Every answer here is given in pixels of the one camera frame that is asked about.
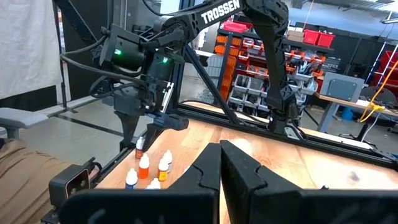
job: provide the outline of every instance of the bottle label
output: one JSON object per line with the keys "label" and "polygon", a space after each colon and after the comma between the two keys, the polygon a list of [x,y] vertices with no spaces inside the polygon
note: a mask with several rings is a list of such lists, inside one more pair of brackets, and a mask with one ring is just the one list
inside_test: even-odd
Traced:
{"label": "bottle label", "polygon": [[146,179],[149,175],[149,168],[143,169],[143,168],[139,168],[138,170],[138,178],[140,179]]}
{"label": "bottle label", "polygon": [[165,181],[167,179],[167,171],[159,172],[159,181]]}

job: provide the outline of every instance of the orange bottle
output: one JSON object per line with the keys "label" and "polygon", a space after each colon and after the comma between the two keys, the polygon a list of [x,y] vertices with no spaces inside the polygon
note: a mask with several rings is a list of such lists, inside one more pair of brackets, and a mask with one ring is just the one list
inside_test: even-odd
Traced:
{"label": "orange bottle", "polygon": [[146,179],[149,175],[149,157],[147,154],[143,154],[139,161],[138,178]]}
{"label": "orange bottle", "polygon": [[144,154],[144,151],[142,151],[142,148],[144,147],[144,138],[140,137],[137,141],[137,146],[136,146],[136,158],[141,159],[142,155]]}

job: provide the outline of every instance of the wooden table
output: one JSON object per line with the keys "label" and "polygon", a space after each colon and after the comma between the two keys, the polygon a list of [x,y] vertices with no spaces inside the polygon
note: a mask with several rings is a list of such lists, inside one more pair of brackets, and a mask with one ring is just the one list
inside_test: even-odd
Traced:
{"label": "wooden table", "polygon": [[[162,183],[163,189],[183,174],[184,169],[192,164],[209,142],[222,139],[231,141],[261,164],[301,188],[320,189],[327,185],[331,189],[398,189],[398,175],[394,170],[195,120],[190,120],[186,130],[167,130],[159,136],[147,152],[150,158],[149,178],[139,180],[137,186],[145,188],[156,177],[159,160],[166,150],[172,151],[173,165],[168,179]],[[128,170],[138,169],[138,163],[134,152],[131,153],[97,188],[124,188]],[[220,223],[229,223],[222,191]]]}
{"label": "wooden table", "polygon": [[[319,123],[318,129],[317,129],[317,131],[322,132],[322,133],[328,131],[330,121],[333,119],[333,115],[335,115],[335,113],[337,112],[338,107],[340,105],[349,106],[349,107],[353,107],[353,108],[359,108],[359,109],[366,109],[366,107],[369,105],[369,102],[366,100],[358,100],[356,103],[354,103],[354,102],[350,102],[350,101],[346,101],[346,100],[340,100],[340,99],[336,99],[333,97],[321,95],[319,93],[315,93],[315,96],[317,96],[321,100],[329,101],[329,104],[326,107],[326,110],[322,116],[321,122]],[[385,109],[385,110],[377,111],[377,112],[380,112],[382,114],[387,114],[390,116],[398,116],[398,114],[392,112],[389,109]]]}

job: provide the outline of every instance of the white curtain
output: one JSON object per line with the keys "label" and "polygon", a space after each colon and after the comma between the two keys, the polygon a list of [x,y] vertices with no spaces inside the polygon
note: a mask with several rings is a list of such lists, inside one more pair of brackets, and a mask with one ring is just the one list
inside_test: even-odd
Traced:
{"label": "white curtain", "polygon": [[0,99],[61,81],[52,1],[0,1]]}

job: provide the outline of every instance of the electronic equipment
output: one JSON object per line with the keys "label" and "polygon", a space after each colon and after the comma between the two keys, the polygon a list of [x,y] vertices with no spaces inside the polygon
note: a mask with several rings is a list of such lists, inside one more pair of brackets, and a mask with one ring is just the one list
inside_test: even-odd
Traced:
{"label": "electronic equipment", "polygon": [[326,72],[320,94],[356,103],[365,80],[333,72]]}
{"label": "electronic equipment", "polygon": [[73,194],[90,189],[87,167],[70,165],[49,182],[50,203],[60,208],[62,203]]}
{"label": "electronic equipment", "polygon": [[396,190],[304,190],[221,141],[168,189],[81,192],[60,223],[218,223],[220,178],[231,223],[398,222]]}
{"label": "electronic equipment", "polygon": [[58,223],[58,213],[63,203],[72,195],[90,189],[91,172],[95,167],[98,168],[98,172],[102,170],[102,166],[94,160],[95,157],[92,157],[82,166],[70,165],[50,180],[49,194],[53,209],[41,219],[42,223]]}

